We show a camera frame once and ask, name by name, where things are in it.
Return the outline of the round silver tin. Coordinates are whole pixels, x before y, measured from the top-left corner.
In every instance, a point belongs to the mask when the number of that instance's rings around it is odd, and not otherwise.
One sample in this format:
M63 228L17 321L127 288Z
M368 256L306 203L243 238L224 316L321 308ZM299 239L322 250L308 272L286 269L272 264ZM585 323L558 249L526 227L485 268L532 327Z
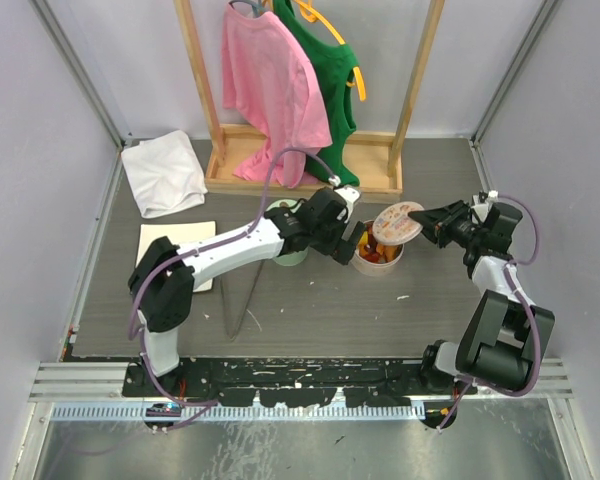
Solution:
M373 221L372 220L367 220L364 222L364 224L366 225L366 232L363 234L362 238L360 239L360 241L364 242L366 240L368 240L372 246L375 246L377 244L381 244L386 246L395 246L395 245L385 245L381 242L379 242L374 234L373 234L373 230L372 230L372 226L373 226ZM398 262L400 261L400 259L403 256L403 250L404 247L402 245L398 245L401 247L401 251L399 253L399 255L397 256L397 258L393 261L393 262L386 262L384 264L374 264L374 263L370 263L367 262L363 257L361 257L359 255L358 250L355 252L353 258L351 259L351 264L362 274L367 275L367 276L371 276L371 277L381 277L381 276L385 276L388 275L389 273L391 273L392 271L395 270Z

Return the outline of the silver embossed tin lid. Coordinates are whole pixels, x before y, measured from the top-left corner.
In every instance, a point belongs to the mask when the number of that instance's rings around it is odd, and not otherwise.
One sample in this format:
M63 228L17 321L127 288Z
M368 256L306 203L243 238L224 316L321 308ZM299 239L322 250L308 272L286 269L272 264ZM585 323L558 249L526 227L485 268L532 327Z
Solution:
M412 201L403 201L384 209L373 221L372 234L385 246L403 245L416 238L423 226L409 214L423 211L424 207Z

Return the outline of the mint green tin canister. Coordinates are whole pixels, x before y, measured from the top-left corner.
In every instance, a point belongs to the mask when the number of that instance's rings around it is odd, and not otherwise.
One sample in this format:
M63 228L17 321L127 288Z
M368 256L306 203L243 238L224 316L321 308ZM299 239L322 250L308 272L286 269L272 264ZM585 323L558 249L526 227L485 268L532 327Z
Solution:
M272 210L272 209L278 208L278 207L287 207L287 208L290 208L293 212L295 212L299 208L299 206L300 206L299 200L280 199L280 200L276 200L276 201L272 202L267 207L267 210ZM293 252L293 253L289 253L286 255L276 257L273 259L273 261L280 266L293 267L293 266L296 266L296 265L299 265L300 263L302 263L306 259L307 255L308 255L308 250L304 249L299 252Z

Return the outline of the white square plate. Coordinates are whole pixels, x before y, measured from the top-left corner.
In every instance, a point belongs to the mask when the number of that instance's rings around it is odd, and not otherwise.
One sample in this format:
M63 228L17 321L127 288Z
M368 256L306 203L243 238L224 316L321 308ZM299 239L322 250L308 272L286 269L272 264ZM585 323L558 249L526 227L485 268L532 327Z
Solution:
M149 245L166 236L172 244L188 244L207 240L216 235L215 221L180 224L141 224L135 265L138 265Z

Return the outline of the white cloth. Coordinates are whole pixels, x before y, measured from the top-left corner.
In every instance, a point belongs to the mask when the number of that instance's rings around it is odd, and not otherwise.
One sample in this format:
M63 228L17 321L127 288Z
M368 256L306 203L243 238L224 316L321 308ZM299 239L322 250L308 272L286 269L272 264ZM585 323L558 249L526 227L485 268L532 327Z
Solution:
M172 215L205 203L205 175L184 131L125 148L121 160L142 218Z

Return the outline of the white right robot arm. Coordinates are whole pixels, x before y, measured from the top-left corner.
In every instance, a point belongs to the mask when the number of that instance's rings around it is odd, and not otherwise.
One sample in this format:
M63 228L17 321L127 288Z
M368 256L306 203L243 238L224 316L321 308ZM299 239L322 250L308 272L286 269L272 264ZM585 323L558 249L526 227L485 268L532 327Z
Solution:
M455 243L464 249L463 264L481 294L460 342L438 340L427 346L418 379L432 394L456 379L471 378L522 396L537 381L555 316L525 293L517 278L520 263L509 253L523 213L508 203L482 196L475 200L409 214L437 247Z

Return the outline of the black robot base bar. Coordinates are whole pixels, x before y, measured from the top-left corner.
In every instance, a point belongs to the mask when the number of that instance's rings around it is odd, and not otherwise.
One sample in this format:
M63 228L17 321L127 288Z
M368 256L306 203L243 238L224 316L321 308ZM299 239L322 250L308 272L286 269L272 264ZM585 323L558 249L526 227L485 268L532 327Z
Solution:
M194 403L248 407L326 406L338 393L345 406L409 406L422 395L455 396L464 384L430 360L402 358L184 358L158 378L170 395Z

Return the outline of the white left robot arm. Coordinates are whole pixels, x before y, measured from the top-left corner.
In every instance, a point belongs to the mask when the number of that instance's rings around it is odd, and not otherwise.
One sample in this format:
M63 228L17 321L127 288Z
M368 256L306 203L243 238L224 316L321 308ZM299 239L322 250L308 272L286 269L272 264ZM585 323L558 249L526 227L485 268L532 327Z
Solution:
M365 231L356 222L350 237L344 237L360 198L349 185L324 187L297 206L262 210L253 222L203 241L176 245L166 236L152 241L128 280L130 336L142 335L145 385L158 396L179 387L178 330L201 284L244 265L306 249L349 264Z

